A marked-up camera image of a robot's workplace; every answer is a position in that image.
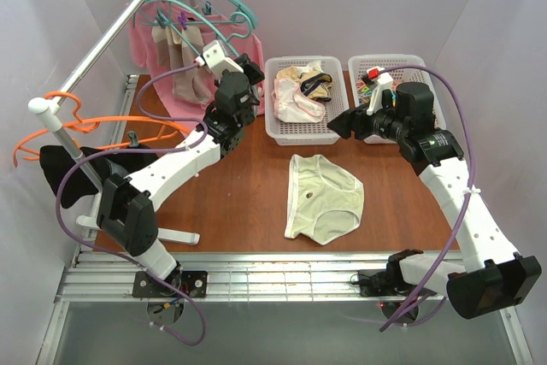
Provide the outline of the pale green underwear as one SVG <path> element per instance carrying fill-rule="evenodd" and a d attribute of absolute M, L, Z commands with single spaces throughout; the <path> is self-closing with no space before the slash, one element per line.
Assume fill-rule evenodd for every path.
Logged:
<path fill-rule="evenodd" d="M 364 204 L 364 184 L 347 170 L 323 155 L 291 157 L 286 238 L 330 244 L 361 225 Z"/>

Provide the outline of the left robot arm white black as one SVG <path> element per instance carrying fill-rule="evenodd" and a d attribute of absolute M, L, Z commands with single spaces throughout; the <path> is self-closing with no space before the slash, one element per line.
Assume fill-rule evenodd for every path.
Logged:
<path fill-rule="evenodd" d="M 202 124 L 174 152 L 127 177 L 106 179 L 97 214 L 98 227 L 160 280 L 173 277 L 179 264 L 158 238 L 156 211 L 190 178 L 238 146 L 260 104 L 253 88 L 264 73 L 246 54 L 219 59 L 206 52 L 203 60 L 218 81 Z"/>

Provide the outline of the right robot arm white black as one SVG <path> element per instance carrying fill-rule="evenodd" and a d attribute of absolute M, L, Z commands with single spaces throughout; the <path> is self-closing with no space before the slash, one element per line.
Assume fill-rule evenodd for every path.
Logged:
<path fill-rule="evenodd" d="M 471 168 L 453 134 L 436 127 L 434 95 L 421 82 L 383 91 L 381 106 L 347 109 L 328 123 L 341 138 L 372 135 L 396 143 L 402 157 L 433 194 L 456 235 L 462 264 L 439 262 L 416 249 L 399 251 L 362 288 L 369 294 L 410 293 L 418 287 L 447 297 L 456 313 L 472 319 L 521 304 L 542 273 L 535 256 L 523 256 L 503 235 L 469 183 Z"/>

